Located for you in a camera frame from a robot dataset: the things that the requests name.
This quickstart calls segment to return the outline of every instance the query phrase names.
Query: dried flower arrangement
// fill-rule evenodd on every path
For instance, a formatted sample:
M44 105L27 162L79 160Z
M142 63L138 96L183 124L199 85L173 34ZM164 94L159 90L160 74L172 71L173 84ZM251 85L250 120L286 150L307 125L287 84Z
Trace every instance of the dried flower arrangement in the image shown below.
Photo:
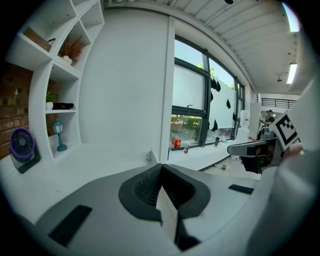
M71 43L70 39L67 37L63 42L58 55L60 57L68 56L71 60L75 61L82 53L83 48L84 45L81 43L81 36L74 43Z

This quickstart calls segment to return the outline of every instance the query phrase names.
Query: wooden box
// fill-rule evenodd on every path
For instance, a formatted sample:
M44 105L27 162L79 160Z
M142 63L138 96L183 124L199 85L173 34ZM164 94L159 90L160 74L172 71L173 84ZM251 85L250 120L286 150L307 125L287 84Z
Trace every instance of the wooden box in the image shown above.
M38 35L32 28L28 26L23 34L27 38L35 42L38 46L45 49L47 52L50 52L51 44L44 40L40 35Z

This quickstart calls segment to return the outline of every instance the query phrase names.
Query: black slot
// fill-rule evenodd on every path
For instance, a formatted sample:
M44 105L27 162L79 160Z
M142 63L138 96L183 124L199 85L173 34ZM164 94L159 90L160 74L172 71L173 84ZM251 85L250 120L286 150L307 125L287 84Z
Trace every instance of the black slot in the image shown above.
M78 205L49 234L49 237L56 241L58 244L66 247L91 211L92 208L90 207Z
M236 184L232 184L229 189L231 190L235 190L241 193L245 193L245 194L249 194L251 195L252 192L254 191L254 188L252 187L247 187L247 186L240 186L240 185L236 185Z

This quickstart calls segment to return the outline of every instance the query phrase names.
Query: paper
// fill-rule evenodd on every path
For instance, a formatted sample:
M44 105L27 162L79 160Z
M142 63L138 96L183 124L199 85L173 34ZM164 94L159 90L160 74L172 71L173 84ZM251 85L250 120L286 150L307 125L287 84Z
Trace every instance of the paper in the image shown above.
M286 150L298 139L298 133L288 116L288 110L279 116L269 126L269 131L273 131L279 138L283 150Z

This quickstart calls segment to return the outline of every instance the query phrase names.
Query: ceiling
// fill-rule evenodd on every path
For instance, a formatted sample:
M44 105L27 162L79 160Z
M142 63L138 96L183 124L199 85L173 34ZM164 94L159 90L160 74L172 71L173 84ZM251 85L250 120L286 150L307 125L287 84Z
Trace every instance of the ceiling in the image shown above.
M286 12L274 0L148 0L191 15L218 34L243 63L255 93L300 95L317 69L303 32L291 33ZM287 84L290 63L298 63Z

